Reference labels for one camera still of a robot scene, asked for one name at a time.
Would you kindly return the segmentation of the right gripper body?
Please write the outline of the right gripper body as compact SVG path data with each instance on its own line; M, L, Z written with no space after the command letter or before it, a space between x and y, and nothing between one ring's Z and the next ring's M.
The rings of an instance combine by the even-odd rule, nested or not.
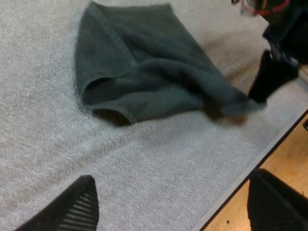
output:
M293 64L308 63L308 7L295 6L263 33L277 59Z

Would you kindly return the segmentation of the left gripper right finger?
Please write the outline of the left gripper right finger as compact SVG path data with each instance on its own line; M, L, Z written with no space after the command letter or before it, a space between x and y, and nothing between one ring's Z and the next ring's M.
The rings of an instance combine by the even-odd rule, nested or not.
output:
M253 231L308 229L308 199L265 169L250 175L247 211Z

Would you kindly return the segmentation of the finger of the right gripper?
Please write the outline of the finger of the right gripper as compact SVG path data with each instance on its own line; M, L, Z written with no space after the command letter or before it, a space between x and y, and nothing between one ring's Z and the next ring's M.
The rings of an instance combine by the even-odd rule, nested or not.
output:
M265 103L267 98L282 85L296 79L299 66L283 59L272 57L269 50L261 56L257 77L248 93L248 97L258 103Z

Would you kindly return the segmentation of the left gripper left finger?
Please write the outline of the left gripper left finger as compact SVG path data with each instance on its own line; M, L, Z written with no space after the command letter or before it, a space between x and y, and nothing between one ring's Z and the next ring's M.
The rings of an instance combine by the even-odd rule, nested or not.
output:
M95 179L80 176L18 231L95 231L99 201Z

